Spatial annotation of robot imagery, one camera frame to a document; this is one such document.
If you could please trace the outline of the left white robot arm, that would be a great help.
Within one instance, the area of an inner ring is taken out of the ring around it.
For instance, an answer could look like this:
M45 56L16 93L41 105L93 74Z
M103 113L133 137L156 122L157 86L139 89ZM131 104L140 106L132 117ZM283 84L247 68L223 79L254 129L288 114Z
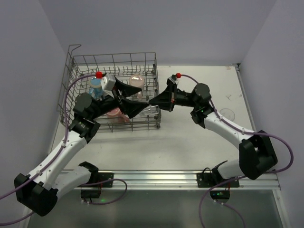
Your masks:
M66 124L61 143L29 174L20 173L14 179L17 201L40 216L47 215L66 192L87 184L96 176L98 169L84 162L69 174L68 179L58 179L69 161L96 135L100 127L96 118L116 108L133 118L148 106L147 102L128 99L141 92L141 88L124 84L113 75L102 77L100 85L106 94L104 99L97 100L88 93L79 94L73 108L74 119Z

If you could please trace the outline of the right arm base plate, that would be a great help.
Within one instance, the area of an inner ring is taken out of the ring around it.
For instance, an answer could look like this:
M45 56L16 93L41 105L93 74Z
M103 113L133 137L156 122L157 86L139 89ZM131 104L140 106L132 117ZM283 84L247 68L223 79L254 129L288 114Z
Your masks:
M207 167L196 174L196 181L199 188L211 188L226 181L226 179L220 176L217 168L210 169ZM223 190L211 190L209 194L213 200L226 203L230 199L230 190L238 187L240 187L239 180L234 180L221 185L220 188L224 188Z

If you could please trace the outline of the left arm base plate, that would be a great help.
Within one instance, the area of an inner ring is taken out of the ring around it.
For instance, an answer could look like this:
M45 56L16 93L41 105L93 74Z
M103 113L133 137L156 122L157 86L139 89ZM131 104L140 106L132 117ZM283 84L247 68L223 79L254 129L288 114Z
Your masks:
M94 172L91 175L87 184L97 183L105 180L107 181L112 179L113 177L114 174L111 172ZM92 190L81 190L80 197L83 200L89 200L90 202L92 202L92 199L97 199L100 197L102 187L111 188L112 185L113 183L111 181L103 184L92 185L90 186L91 188L93 188Z

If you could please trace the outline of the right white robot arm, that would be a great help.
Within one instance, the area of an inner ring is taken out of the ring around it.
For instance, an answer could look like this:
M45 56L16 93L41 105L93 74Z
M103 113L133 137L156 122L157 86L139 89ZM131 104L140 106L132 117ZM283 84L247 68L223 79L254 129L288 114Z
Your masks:
M180 74L169 77L166 89L149 103L169 112L176 105L191 107L190 115L195 124L218 134L238 149L237 159L223 161L203 174L205 182L215 186L238 176L255 180L277 164L275 150L264 131L256 133L241 128L220 115L211 101L210 89L206 84L196 84L190 93L181 91L178 88L180 77Z

